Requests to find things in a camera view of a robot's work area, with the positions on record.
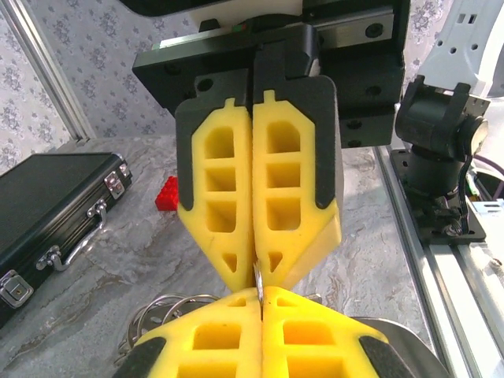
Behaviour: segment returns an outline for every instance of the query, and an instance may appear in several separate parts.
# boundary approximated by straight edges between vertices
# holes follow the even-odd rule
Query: gray marble surface
[[[177,216],[156,210],[160,188],[176,174],[173,137],[96,139],[77,150],[123,154],[134,183],[90,248],[0,330],[1,377],[111,376],[139,306],[162,292],[227,293]],[[318,292],[349,316],[397,321],[430,345],[372,151],[345,150],[343,158],[343,245],[295,291]]]

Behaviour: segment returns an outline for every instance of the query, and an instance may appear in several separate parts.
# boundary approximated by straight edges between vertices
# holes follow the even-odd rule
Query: wallpaper
[[[49,96],[0,13],[0,175],[70,140]]]
[[[161,19],[129,12],[117,0],[25,0],[50,40],[98,135],[170,134],[172,116],[132,74],[136,53],[196,32],[185,15]],[[413,0],[406,48],[411,80],[441,30],[451,0]]]

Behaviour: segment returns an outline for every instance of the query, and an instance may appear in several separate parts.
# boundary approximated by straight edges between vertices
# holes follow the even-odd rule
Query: red lego brick
[[[178,205],[179,180],[170,176],[156,198],[156,207],[159,211],[176,211]]]

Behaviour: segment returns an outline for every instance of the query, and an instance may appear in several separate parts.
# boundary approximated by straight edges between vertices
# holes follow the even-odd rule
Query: yellow foam pad
[[[359,343],[383,334],[278,287],[265,289],[263,378],[378,378]]]
[[[230,98],[192,136],[190,211],[178,213],[232,291],[253,287],[252,131],[249,113]]]
[[[261,314],[255,289],[197,309],[144,335],[165,347],[149,378],[261,378]]]
[[[339,208],[315,202],[315,124],[274,91],[264,97],[254,105],[255,250],[264,285],[291,288],[341,243]]]

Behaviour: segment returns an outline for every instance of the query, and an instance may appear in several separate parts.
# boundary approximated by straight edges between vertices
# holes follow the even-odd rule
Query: black briefcase
[[[132,183],[117,154],[34,154],[0,176],[0,327],[72,264]]]

